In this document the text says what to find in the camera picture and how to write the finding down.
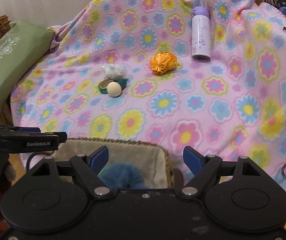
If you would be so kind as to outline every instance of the metal rivet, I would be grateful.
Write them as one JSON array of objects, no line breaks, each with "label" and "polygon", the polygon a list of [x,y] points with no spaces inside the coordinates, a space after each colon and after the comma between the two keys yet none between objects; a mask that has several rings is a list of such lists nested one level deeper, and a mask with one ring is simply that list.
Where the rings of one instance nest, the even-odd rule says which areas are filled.
[{"label": "metal rivet", "polygon": [[142,195],[142,198],[149,198],[149,197],[150,197],[150,194],[147,194],[147,193]]},{"label": "metal rivet", "polygon": [[195,194],[197,193],[197,189],[194,188],[194,187],[184,187],[184,188],[182,189],[182,193],[183,193],[184,195],[188,195],[188,196],[190,196],[190,195],[195,195]]},{"label": "metal rivet", "polygon": [[108,187],[97,187],[96,189],[94,189],[94,192],[96,195],[106,195],[110,193],[110,189]]}]

